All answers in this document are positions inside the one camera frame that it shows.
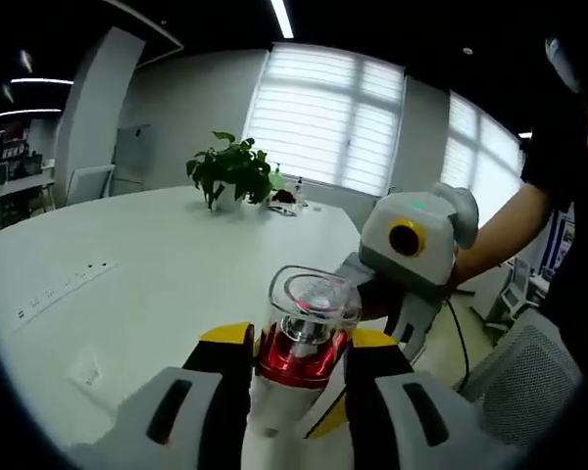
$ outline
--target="flower pot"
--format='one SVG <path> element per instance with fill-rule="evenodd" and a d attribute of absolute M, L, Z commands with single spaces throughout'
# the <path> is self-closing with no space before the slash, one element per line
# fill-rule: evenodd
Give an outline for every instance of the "flower pot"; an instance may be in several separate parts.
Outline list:
<path fill-rule="evenodd" d="M 224 186 L 224 190 L 220 196 L 214 201 L 214 209 L 221 212 L 238 212 L 242 205 L 244 196 L 235 199 L 235 185 L 227 184 L 220 181 L 214 182 L 214 188 L 218 190 L 220 185 Z"/>

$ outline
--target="power outlet strip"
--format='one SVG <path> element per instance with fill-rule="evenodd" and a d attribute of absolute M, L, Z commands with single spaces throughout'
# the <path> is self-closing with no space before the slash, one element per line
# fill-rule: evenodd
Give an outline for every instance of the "power outlet strip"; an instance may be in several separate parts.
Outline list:
<path fill-rule="evenodd" d="M 67 294 L 84 286 L 105 272 L 110 271 L 117 265 L 118 263 L 116 261 L 91 262 L 75 275 L 36 295 L 16 312 L 13 322 L 14 330 L 19 330 L 32 318 Z"/>

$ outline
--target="black sleeve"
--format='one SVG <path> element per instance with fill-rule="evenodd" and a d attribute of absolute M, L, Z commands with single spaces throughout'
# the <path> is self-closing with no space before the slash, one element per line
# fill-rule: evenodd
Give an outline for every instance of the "black sleeve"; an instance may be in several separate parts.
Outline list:
<path fill-rule="evenodd" d="M 547 192 L 556 209 L 570 205 L 586 150 L 587 120 L 578 96 L 552 95 L 545 100 L 525 149 L 521 178 Z"/>

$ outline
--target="fluorescent light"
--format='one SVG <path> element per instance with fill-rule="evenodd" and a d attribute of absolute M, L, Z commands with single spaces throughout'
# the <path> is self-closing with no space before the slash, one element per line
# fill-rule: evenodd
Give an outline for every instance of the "fluorescent light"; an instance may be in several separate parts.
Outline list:
<path fill-rule="evenodd" d="M 10 83 L 61 83 L 62 85 L 73 85 L 71 80 L 57 80 L 55 78 L 14 78 Z"/>
<path fill-rule="evenodd" d="M 290 26 L 290 20 L 287 18 L 283 0 L 270 0 L 270 2 L 276 14 L 278 25 L 281 27 L 281 34 L 283 34 L 285 39 L 293 39 L 294 33 L 292 32 L 292 26 Z"/>
<path fill-rule="evenodd" d="M 39 110 L 18 110 L 18 111 L 7 111 L 6 113 L 0 113 L 1 116 L 9 115 L 22 115 L 24 113 L 60 113 L 61 110 L 54 109 L 39 109 Z"/>

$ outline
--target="potted plant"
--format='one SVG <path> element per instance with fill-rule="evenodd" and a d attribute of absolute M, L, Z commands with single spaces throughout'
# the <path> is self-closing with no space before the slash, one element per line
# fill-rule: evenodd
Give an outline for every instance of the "potted plant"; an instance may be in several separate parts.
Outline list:
<path fill-rule="evenodd" d="M 198 152 L 185 167 L 196 188 L 203 190 L 210 211 L 214 203 L 216 209 L 235 211 L 245 196 L 251 204 L 263 202 L 272 189 L 266 152 L 252 150 L 255 139 L 235 143 L 235 137 L 227 132 L 214 135 L 228 141 L 228 147 Z"/>

